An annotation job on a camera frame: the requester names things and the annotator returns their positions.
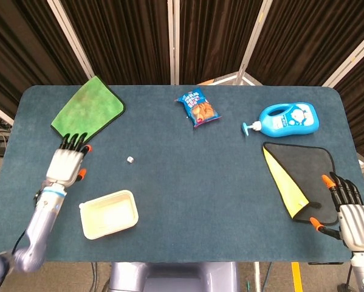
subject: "yellow floor stripe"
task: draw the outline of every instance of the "yellow floor stripe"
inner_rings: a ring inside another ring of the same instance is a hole
[[[292,278],[294,280],[294,290],[295,290],[295,292],[303,292],[302,280],[301,280],[301,270],[299,269],[299,263],[292,262],[291,268],[292,268]]]

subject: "pump nozzle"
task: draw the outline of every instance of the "pump nozzle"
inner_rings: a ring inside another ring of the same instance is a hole
[[[248,126],[246,123],[242,123],[242,130],[245,135],[249,136],[248,129],[254,129],[255,131],[261,130],[261,122],[257,121],[251,124],[251,126]]]

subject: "floor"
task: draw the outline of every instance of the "floor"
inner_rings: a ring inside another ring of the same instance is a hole
[[[261,263],[261,283],[268,270],[269,263]],[[334,292],[338,284],[346,281],[349,264],[343,265],[308,265],[300,263],[303,291]],[[101,291],[110,275],[110,263],[98,263],[98,287]],[[250,291],[254,291],[253,263],[239,263],[241,291],[245,292],[247,281]],[[48,262],[36,273],[13,273],[5,280],[0,292],[33,291],[89,291],[92,282],[90,263]],[[354,278],[351,286],[356,287]],[[275,262],[272,265],[265,292],[293,292],[291,264]]]

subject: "white frame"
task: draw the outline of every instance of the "white frame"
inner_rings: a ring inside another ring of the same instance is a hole
[[[179,85],[180,1],[168,0],[168,39],[170,42],[171,85]]]
[[[253,54],[253,50],[255,50],[256,43],[259,39],[261,30],[263,29],[263,25],[266,22],[266,18],[269,13],[272,1],[273,0],[263,0],[263,3],[261,4],[259,14],[257,16],[255,26],[253,27],[252,34],[250,35],[247,49],[245,50],[244,57],[242,58],[240,69],[238,71],[234,85],[241,84],[242,76],[244,75],[245,70],[248,67],[249,61]]]
[[[1,110],[0,110],[0,117],[2,118],[2,120],[7,122],[9,125],[12,126],[14,124],[14,120]]]
[[[346,60],[334,71],[334,73],[322,84],[325,87],[333,88],[341,81],[350,70],[364,57],[364,40],[354,49]]]
[[[261,292],[260,262],[253,262],[253,271],[255,273],[255,291]]]
[[[233,79],[236,79],[236,75],[232,75],[232,76],[229,76],[229,77],[223,78],[223,79],[221,79],[221,80],[214,81],[213,83],[210,83],[210,84],[208,84],[208,85],[209,85],[209,86],[210,86],[210,85],[220,85],[221,83],[225,83],[225,82],[230,81],[230,80],[233,80]]]
[[[248,83],[250,86],[256,86],[252,81],[250,81],[247,77],[245,77],[245,75],[244,76],[242,76],[242,79],[246,82],[246,83]]]
[[[63,5],[61,5],[60,0],[47,1],[49,7],[51,8],[61,27],[61,30],[64,32],[64,35],[66,36],[75,56],[77,57],[84,73],[86,74],[88,79],[92,78],[93,76],[95,76],[94,71],[92,70],[90,61],[83,50],[83,47],[78,39],[77,34],[74,31],[74,28],[72,27],[72,24],[67,16],[66,11],[64,10]]]

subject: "gray and yellow towel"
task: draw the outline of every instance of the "gray and yellow towel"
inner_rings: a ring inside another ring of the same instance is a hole
[[[321,175],[334,172],[327,150],[266,142],[263,153],[293,220],[308,223],[310,217],[315,217],[323,224],[337,222],[331,195],[321,179]]]

